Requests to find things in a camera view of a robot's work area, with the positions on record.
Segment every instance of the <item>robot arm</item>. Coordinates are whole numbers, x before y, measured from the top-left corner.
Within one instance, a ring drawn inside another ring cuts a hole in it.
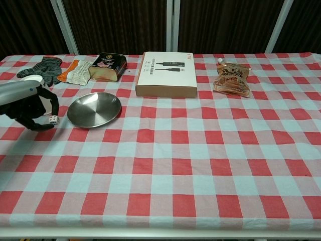
[[[32,119],[45,113],[39,96],[50,99],[52,115],[58,115],[59,104],[55,94],[35,80],[17,81],[0,85],[0,114],[6,114],[33,131],[45,131],[53,124],[38,124]]]

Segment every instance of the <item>die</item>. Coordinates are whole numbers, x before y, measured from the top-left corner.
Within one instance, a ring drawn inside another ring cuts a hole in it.
[[[52,115],[49,117],[49,123],[53,124],[54,126],[58,125],[60,122],[59,116],[57,115]]]

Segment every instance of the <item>table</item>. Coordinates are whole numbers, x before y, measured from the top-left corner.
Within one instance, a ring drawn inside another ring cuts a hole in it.
[[[47,132],[0,116],[0,236],[320,238],[321,55],[194,55],[194,99],[136,97],[141,57],[117,83],[55,85]],[[251,98],[212,92],[219,57],[251,68]],[[0,83],[41,60],[6,57]],[[122,113],[75,128],[68,106],[91,92]]]

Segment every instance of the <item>stainless steel plate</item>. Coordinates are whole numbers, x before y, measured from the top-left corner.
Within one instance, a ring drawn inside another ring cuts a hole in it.
[[[69,107],[67,117],[78,127],[91,128],[106,124],[121,111],[119,99],[110,93],[91,93],[75,100]]]

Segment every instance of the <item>dark curtain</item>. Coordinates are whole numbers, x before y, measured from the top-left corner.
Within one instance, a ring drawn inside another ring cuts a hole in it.
[[[50,0],[1,0],[0,15],[0,59],[69,53]]]
[[[166,0],[64,0],[81,54],[166,50]]]
[[[262,53],[281,0],[181,0],[181,52]]]
[[[321,53],[320,0],[293,2],[273,52]]]

